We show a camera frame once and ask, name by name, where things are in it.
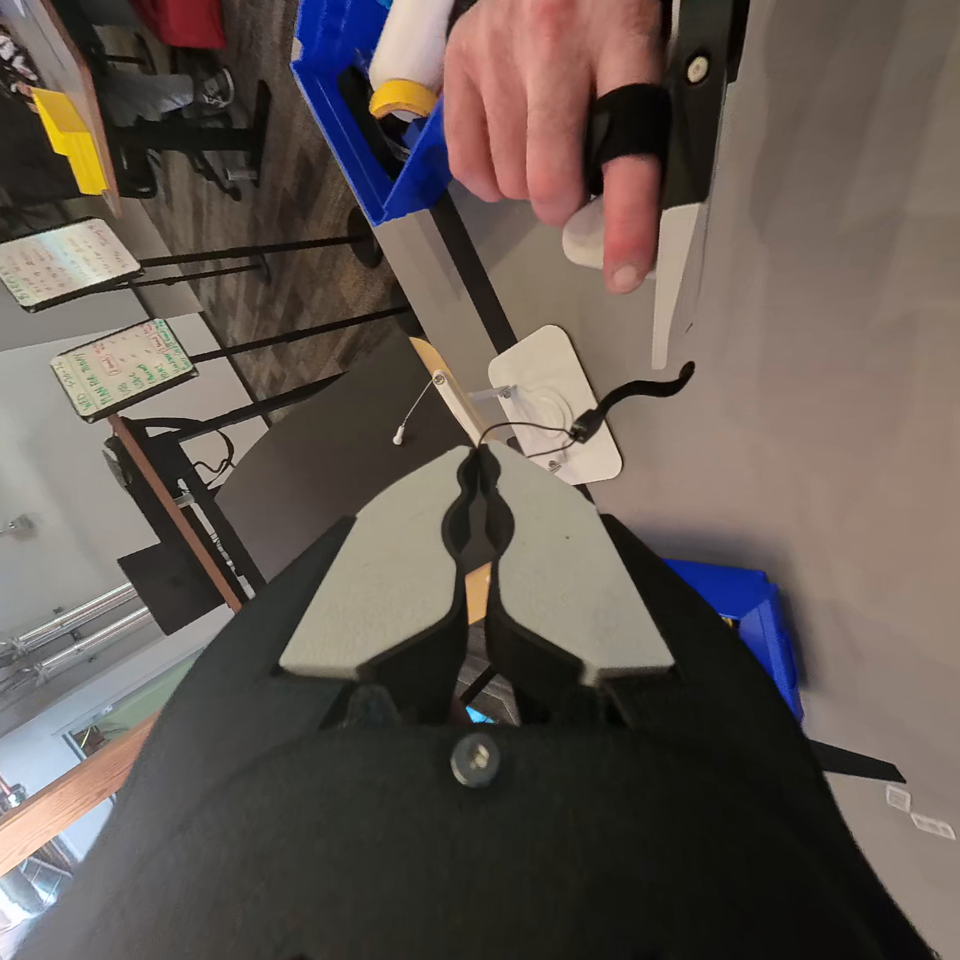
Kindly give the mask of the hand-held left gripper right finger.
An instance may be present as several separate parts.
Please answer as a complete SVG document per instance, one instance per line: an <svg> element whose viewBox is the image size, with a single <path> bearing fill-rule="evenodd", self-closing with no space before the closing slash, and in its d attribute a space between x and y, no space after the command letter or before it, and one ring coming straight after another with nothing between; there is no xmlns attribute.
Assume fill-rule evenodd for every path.
<svg viewBox="0 0 960 960"><path fill-rule="evenodd" d="M675 659L607 532L575 487L502 442L482 446L494 615L572 658L575 682L663 674Z"/></svg>

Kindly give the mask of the red bag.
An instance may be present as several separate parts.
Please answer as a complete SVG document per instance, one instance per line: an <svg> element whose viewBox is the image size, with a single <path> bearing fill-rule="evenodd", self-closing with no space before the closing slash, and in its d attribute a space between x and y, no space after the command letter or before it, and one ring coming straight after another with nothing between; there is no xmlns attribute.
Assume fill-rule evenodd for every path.
<svg viewBox="0 0 960 960"><path fill-rule="evenodd" d="M146 27L167 46L198 51L227 49L221 1L130 1Z"/></svg>

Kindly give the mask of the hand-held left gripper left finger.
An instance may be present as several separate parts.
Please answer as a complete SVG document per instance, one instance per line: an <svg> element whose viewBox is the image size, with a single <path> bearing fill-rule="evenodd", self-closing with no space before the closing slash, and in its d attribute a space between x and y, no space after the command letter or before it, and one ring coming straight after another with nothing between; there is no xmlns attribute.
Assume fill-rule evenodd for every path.
<svg viewBox="0 0 960 960"><path fill-rule="evenodd" d="M294 675L358 680L363 667L441 624L464 575L451 526L469 505L456 446L360 510L281 655Z"/></svg>

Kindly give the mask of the white tube with yellow band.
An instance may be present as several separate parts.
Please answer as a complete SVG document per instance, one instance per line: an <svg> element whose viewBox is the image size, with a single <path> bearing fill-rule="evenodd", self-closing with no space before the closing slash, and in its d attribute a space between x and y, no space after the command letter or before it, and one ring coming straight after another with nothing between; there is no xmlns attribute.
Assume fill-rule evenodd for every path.
<svg viewBox="0 0 960 960"><path fill-rule="evenodd" d="M367 72L369 113L411 123L427 118L443 86L452 1L394 1Z"/></svg>

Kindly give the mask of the wooden desk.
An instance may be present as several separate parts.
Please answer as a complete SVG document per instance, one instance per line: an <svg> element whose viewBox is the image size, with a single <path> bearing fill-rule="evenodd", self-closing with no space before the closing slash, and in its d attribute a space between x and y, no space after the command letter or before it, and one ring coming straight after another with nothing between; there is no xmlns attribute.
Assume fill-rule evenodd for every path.
<svg viewBox="0 0 960 960"><path fill-rule="evenodd" d="M48 89L66 95L93 139L106 181L102 191L111 215L123 215L110 143L90 66L49 1L2 1L2 21L28 49Z"/></svg>

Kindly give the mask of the black office chair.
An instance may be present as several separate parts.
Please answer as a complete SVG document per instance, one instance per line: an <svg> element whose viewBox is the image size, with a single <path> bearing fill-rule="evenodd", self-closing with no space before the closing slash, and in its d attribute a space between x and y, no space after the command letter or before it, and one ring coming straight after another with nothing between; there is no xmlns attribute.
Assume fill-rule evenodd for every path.
<svg viewBox="0 0 960 960"><path fill-rule="evenodd" d="M246 126L234 125L235 97L227 67L200 77L116 72L98 86L107 141L115 154L178 153L194 160L232 155L243 160L246 179L259 188L272 90L264 79L257 80Z"/></svg>

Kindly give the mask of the blue plastic bin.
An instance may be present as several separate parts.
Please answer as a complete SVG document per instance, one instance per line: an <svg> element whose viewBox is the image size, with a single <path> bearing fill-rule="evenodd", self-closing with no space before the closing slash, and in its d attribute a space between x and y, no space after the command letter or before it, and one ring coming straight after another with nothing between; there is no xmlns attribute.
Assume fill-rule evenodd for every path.
<svg viewBox="0 0 960 960"><path fill-rule="evenodd" d="M430 210L451 181L443 101L390 122L370 112L370 67L389 9L375 1L300 2L291 70L342 174L375 227Z"/></svg>
<svg viewBox="0 0 960 960"><path fill-rule="evenodd" d="M731 624L803 722L797 660L778 585L757 569L672 558L665 563Z"/></svg>

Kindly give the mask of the white rounded pad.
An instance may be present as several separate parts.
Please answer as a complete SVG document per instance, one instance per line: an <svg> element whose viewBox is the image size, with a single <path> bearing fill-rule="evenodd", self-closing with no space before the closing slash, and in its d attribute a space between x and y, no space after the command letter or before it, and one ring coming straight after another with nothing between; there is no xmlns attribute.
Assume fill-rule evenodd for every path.
<svg viewBox="0 0 960 960"><path fill-rule="evenodd" d="M571 486L618 477L623 459L607 425L586 442L570 437L574 423L598 406L569 335L557 325L534 331L491 360L489 395L502 409L520 451Z"/></svg>

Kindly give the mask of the yellow bin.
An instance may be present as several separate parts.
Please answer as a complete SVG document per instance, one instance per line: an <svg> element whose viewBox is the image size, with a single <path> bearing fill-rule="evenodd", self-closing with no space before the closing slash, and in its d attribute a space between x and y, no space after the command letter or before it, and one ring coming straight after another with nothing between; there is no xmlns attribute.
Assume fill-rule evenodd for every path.
<svg viewBox="0 0 960 960"><path fill-rule="evenodd" d="M81 194L106 193L109 182L93 135L70 98L59 91L30 87L30 95L54 152L69 163Z"/></svg>

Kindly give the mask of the person's right hand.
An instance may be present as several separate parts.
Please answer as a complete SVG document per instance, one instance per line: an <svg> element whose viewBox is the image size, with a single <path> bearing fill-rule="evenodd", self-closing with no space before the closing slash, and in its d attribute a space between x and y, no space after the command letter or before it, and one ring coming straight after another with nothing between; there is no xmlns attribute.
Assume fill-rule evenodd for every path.
<svg viewBox="0 0 960 960"><path fill-rule="evenodd" d="M663 72L653 1L481 1L452 28L443 67L451 175L478 199L527 201L563 228L587 203L594 101Z"/></svg>

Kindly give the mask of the black wood-rimmed board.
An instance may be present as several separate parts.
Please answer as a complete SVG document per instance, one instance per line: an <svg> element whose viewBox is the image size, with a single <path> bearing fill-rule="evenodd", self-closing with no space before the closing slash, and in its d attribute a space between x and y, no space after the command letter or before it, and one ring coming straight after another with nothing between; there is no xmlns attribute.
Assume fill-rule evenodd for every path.
<svg viewBox="0 0 960 960"><path fill-rule="evenodd" d="M216 501L266 582L407 474L472 442L396 331L241 458Z"/></svg>

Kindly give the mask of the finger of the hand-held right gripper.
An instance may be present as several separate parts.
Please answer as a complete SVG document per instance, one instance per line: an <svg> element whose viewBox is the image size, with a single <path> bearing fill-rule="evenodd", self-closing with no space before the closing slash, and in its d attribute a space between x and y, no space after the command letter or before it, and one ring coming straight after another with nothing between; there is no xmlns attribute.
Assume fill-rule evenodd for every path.
<svg viewBox="0 0 960 960"><path fill-rule="evenodd" d="M667 365L670 330L699 230L708 219L707 202L667 208L661 214L654 279L653 369Z"/></svg>

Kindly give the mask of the whiteboard with green writing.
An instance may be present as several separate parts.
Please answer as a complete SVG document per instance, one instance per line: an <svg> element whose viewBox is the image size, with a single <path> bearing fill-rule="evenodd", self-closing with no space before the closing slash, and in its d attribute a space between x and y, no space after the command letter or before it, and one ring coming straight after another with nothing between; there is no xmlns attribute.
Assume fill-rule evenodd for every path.
<svg viewBox="0 0 960 960"><path fill-rule="evenodd" d="M102 218L83 218L1 244L1 281L29 313L137 279L143 266Z"/></svg>
<svg viewBox="0 0 960 960"><path fill-rule="evenodd" d="M92 425L197 378L171 323L148 319L72 346L50 369L73 411Z"/></svg>

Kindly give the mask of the black whiteboard stand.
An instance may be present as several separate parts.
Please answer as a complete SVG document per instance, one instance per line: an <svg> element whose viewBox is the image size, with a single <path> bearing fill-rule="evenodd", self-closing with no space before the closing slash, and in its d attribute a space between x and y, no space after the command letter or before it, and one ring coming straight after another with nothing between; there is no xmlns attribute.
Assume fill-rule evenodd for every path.
<svg viewBox="0 0 960 960"><path fill-rule="evenodd" d="M141 262L143 274L124 283L131 290L174 286L254 272L265 284L272 282L269 258L309 251L348 248L362 267L377 269L383 251L376 234L359 207L349 211L345 233L319 239L299 239L270 244L228 246L191 253L168 254Z"/></svg>
<svg viewBox="0 0 960 960"><path fill-rule="evenodd" d="M202 353L190 354L189 361L194 366L220 360L230 359L242 354L255 353L278 346L289 346L298 342L313 339L333 333L339 333L348 330L357 330L365 328L370 324L375 324L388 319L399 318L404 314L412 313L412 307L409 303L402 303L398 306L390 306L370 313L362 314L356 317L339 319L327 323L321 323L309 326L303 329L296 329L284 333L272 335L270 337L243 342L231 345L221 346L217 349L205 351Z"/></svg>

